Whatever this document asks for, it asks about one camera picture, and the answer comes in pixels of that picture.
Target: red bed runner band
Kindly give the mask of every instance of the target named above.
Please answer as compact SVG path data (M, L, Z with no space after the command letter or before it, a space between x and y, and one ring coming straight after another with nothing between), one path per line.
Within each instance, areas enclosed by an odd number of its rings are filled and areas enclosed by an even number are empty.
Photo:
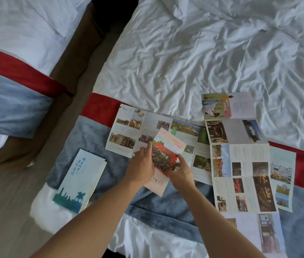
M87 117L111 128L114 124L115 117L121 103L122 102L119 100L92 93L81 112L81 116ZM274 142L270 142L270 145L297 153L295 185L304 188L304 151Z
M27 63L0 51L0 75L29 89L56 98L66 88Z

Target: left hand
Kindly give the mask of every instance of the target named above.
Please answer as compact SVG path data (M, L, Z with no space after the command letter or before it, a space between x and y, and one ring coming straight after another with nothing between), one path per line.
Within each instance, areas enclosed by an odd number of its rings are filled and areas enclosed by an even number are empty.
M135 152L135 156L128 164L125 178L137 182L142 187L151 180L153 175L152 142L149 141L147 148L141 147L139 151Z

